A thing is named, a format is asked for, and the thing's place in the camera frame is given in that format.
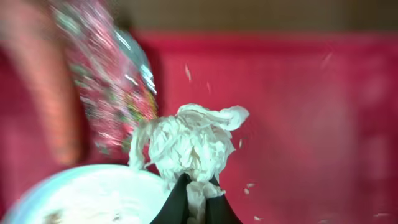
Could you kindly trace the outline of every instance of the red surface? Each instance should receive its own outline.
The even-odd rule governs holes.
[[[162,115],[185,103],[241,105],[251,113],[233,133],[234,145],[242,139],[243,146],[220,177],[244,223],[257,223],[255,215],[260,223],[396,223],[398,37],[138,39],[154,68]],[[8,207],[64,167],[45,149],[15,73],[0,66],[0,102],[7,105],[0,108],[0,190]],[[247,183],[255,186],[245,195]]]

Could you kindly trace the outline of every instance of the brown background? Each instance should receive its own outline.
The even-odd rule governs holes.
[[[398,27],[398,0],[109,0],[137,30],[364,31]]]

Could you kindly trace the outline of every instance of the transparent plastic packaging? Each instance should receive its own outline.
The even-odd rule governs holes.
[[[96,146],[115,159],[129,151],[142,119],[156,117],[154,79],[145,53],[115,28],[99,0],[53,1],[68,63]]]

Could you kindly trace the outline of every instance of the plastic bag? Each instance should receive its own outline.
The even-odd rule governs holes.
[[[115,159],[129,151],[131,133],[154,119],[156,94],[144,52],[113,26],[98,0],[53,1],[67,40],[67,57],[96,146]]]

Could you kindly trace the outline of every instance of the white tissue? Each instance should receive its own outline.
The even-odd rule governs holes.
[[[181,106],[175,116],[142,121],[132,134],[130,161],[132,169],[155,164],[169,187],[181,174],[192,182],[187,185],[192,217],[188,223],[202,223],[205,200],[223,195],[220,187],[209,183],[225,168],[228,156],[235,150],[230,131],[238,129],[249,112],[240,106],[210,111],[200,105]],[[142,150],[150,141],[150,162],[144,165]]]

